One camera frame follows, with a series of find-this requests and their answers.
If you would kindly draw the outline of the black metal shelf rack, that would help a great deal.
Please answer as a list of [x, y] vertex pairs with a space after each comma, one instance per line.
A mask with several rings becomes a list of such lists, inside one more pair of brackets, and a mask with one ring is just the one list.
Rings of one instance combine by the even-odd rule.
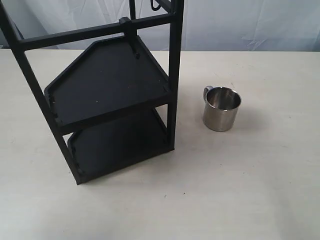
[[[19, 39], [0, 27], [78, 185], [175, 148], [184, 1], [155, 0], [164, 14]], [[46, 88], [26, 51], [93, 39]]]

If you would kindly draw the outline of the stainless steel mug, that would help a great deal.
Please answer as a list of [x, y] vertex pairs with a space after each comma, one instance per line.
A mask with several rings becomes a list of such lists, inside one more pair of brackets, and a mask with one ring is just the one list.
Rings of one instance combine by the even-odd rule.
[[203, 90], [203, 100], [205, 126], [216, 132], [230, 130], [242, 103], [240, 95], [228, 87], [208, 85]]

